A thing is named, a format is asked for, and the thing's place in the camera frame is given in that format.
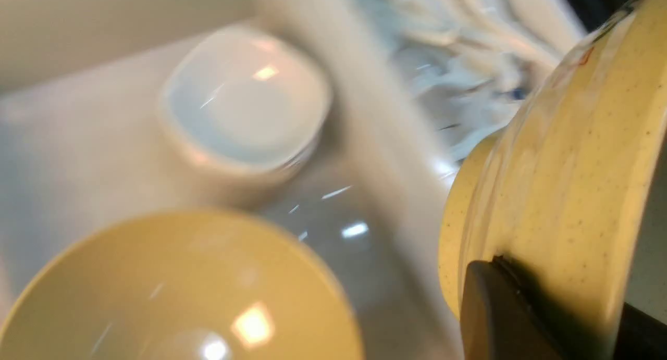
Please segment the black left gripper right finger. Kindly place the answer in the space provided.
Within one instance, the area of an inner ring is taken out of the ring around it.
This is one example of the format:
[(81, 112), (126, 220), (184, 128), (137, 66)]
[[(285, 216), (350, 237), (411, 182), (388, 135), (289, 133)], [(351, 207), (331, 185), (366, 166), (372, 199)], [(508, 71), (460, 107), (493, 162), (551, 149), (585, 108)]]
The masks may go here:
[(624, 303), (613, 359), (666, 359), (666, 324)]

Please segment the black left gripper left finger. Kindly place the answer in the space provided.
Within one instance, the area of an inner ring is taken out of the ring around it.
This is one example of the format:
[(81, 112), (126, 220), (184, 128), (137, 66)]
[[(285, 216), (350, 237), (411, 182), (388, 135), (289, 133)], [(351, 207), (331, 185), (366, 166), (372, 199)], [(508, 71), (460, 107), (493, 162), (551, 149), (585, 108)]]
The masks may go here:
[(465, 270), (460, 305), (465, 359), (571, 359), (534, 303), (523, 275), (502, 256)]

